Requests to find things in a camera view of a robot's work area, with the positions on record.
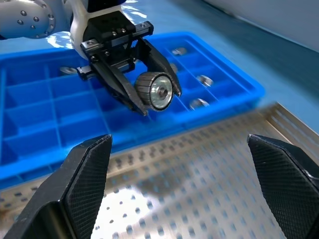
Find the stainless steel surface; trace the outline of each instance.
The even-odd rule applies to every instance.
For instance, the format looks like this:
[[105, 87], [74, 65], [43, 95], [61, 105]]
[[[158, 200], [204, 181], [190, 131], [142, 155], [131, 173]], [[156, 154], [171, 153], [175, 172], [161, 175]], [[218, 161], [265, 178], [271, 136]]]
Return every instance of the stainless steel surface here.
[[[285, 238], [262, 196], [249, 133], [319, 162], [319, 136], [278, 104], [114, 154], [92, 239]], [[0, 194], [0, 238], [44, 179]]]
[[68, 66], [61, 66], [60, 72], [62, 76], [77, 74], [77, 71], [75, 68], [68, 67]]
[[150, 98], [152, 105], [157, 109], [163, 109], [171, 103], [173, 98], [173, 85], [169, 77], [159, 76], [153, 81]]
[[171, 51], [175, 56], [182, 56], [187, 53], [187, 49], [184, 47], [176, 48], [173, 51]]
[[214, 83], [212, 79], [204, 75], [197, 76], [196, 78], [200, 83], [202, 83], [206, 87], [210, 87]]
[[195, 99], [189, 103], [189, 108], [193, 111], [199, 107], [206, 107], [206, 106], [209, 106], [209, 103], [203, 99]]

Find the wheel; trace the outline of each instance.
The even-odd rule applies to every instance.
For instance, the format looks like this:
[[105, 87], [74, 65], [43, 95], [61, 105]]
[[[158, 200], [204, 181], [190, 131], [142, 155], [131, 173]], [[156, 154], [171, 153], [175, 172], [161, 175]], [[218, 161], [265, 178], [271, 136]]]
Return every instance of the wheel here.
[[135, 89], [144, 105], [154, 111], [163, 111], [171, 103], [174, 93], [168, 74], [164, 72], [144, 72], [139, 75]]

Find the metal part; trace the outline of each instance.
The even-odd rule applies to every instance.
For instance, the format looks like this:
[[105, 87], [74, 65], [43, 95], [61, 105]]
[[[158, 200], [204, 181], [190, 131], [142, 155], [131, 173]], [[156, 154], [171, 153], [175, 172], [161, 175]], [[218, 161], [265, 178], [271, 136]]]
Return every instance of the metal part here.
[[173, 86], [164, 72], [144, 72], [135, 83], [135, 89], [143, 103], [155, 111], [165, 110], [173, 98]]
[[[319, 136], [279, 104], [113, 154], [91, 238], [284, 239], [246, 143], [252, 132], [319, 164]], [[0, 238], [44, 180], [1, 193]]]
[[206, 87], [210, 87], [214, 83], [212, 79], [204, 75], [197, 76], [196, 79]]
[[180, 47], [180, 48], [176, 48], [173, 51], [171, 51], [173, 53], [173, 55], [175, 56], [182, 56], [185, 55], [187, 53], [187, 49], [184, 47]]
[[177, 74], [178, 68], [177, 68], [176, 64], [170, 63], [169, 65], [170, 65], [170, 67], [173, 69], [173, 71], [175, 72], [175, 74]]
[[209, 106], [209, 103], [203, 99], [195, 99], [189, 103], [189, 108], [193, 111], [196, 110], [197, 108], [207, 107], [207, 106]]
[[[1, 35], [6, 38], [28, 37], [43, 38], [53, 33], [56, 26], [61, 31], [65, 29], [65, 12], [58, 11], [53, 15], [54, 9], [61, 3], [53, 1], [50, 6], [44, 0], [10, 0], [3, 2], [0, 8]], [[20, 26], [14, 30], [9, 22], [17, 22]]]
[[74, 75], [78, 73], [75, 68], [68, 67], [68, 66], [61, 66], [60, 72], [61, 72], [61, 76]]

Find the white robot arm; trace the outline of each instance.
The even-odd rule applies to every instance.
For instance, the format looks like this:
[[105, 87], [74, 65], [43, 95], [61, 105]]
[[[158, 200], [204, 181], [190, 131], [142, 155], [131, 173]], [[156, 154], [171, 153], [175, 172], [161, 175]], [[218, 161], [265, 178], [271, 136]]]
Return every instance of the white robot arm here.
[[[133, 25], [123, 15], [125, 1], [0, 0], [0, 39], [37, 39], [70, 31], [73, 47], [89, 61], [88, 66], [77, 68], [83, 80], [96, 76], [113, 97], [144, 116], [148, 109], [163, 111], [174, 95], [181, 95], [176, 72], [143, 39], [153, 34], [153, 25], [148, 21]], [[135, 69], [136, 60], [148, 72], [132, 86], [124, 73]]]
[[70, 31], [72, 45], [83, 57], [80, 45], [88, 20], [121, 11], [125, 0], [0, 0], [0, 39], [44, 38]]

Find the blue compartment tray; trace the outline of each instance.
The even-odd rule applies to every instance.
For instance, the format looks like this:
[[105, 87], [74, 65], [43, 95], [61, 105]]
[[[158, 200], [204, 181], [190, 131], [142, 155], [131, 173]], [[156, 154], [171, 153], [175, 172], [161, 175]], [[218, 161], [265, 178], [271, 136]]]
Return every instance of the blue compartment tray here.
[[[178, 68], [183, 94], [164, 112], [147, 117], [113, 99], [97, 79], [60, 76], [61, 66], [88, 63], [74, 50], [48, 49], [0, 56], [0, 189], [52, 173], [70, 149], [102, 134], [113, 135], [113, 152], [167, 137], [255, 107], [263, 88], [190, 33], [155, 35], [149, 41]], [[187, 53], [175, 56], [172, 50]], [[147, 71], [137, 63], [126, 74], [134, 84]], [[213, 80], [203, 86], [197, 76]], [[201, 98], [208, 107], [192, 111]]]

